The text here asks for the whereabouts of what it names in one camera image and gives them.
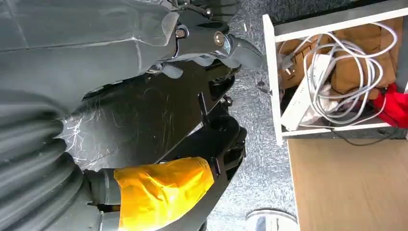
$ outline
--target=power strip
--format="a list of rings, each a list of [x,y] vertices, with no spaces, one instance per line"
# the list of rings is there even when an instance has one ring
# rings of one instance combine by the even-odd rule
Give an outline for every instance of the power strip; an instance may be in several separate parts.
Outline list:
[[[326,68],[329,66],[330,61],[333,58],[329,55],[325,54],[317,54],[315,66],[313,70],[313,77],[315,82],[317,79],[324,74]],[[300,122],[302,121],[303,117],[305,116],[306,111],[310,107],[310,95],[309,95],[309,88],[307,86],[307,81],[310,81],[311,67],[307,70],[307,76],[303,77],[302,82],[299,84],[295,94],[293,95],[291,101],[289,102],[288,107],[283,112],[281,117],[281,123],[286,127],[288,131],[297,130],[299,127]]]

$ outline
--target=floor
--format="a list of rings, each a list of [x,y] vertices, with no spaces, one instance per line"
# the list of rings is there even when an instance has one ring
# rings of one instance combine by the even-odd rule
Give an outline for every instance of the floor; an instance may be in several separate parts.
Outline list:
[[[230,23],[232,33],[265,53],[262,15],[281,21],[326,10],[350,0],[242,0]],[[259,208],[276,208],[296,216],[293,184],[286,144],[276,144],[270,97],[258,89],[265,83],[267,68],[242,70],[229,96],[230,113],[247,128],[247,158],[208,218],[209,231],[245,230],[245,216]]]

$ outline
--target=screw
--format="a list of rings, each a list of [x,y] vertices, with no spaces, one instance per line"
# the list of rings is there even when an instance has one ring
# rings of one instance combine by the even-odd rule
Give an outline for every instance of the screw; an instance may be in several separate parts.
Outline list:
[[[217,46],[222,47],[224,45],[224,42],[225,42],[224,35],[221,32],[217,31],[214,34],[214,42],[216,43]]]
[[[186,31],[183,29],[177,29],[176,30],[176,38],[182,39],[186,37]]]

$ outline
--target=gray plastic cover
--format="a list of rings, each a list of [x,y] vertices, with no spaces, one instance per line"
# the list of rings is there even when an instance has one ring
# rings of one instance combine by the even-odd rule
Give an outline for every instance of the gray plastic cover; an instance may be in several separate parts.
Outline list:
[[[0,0],[0,51],[129,40],[166,46],[178,17],[136,0]]]

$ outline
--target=white drawer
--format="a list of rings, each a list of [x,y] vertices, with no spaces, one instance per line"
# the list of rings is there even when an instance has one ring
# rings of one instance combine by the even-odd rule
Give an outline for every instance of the white drawer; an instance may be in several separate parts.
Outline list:
[[[320,34],[322,32],[340,30],[367,23],[402,17],[405,15],[408,15],[408,0],[388,0],[368,6],[353,8],[347,11],[335,12],[277,26],[272,24],[269,15],[263,15],[265,45],[268,59],[269,85],[270,91],[272,92],[272,115],[275,126],[276,140],[279,145],[283,144],[283,138],[285,137],[330,132],[330,130],[325,128],[299,127],[298,130],[287,131],[281,125],[281,108],[276,57],[277,44],[287,40],[300,39],[310,35]],[[387,123],[382,122],[378,118],[374,118],[355,126],[336,128],[335,130],[355,130],[388,126],[389,125]]]

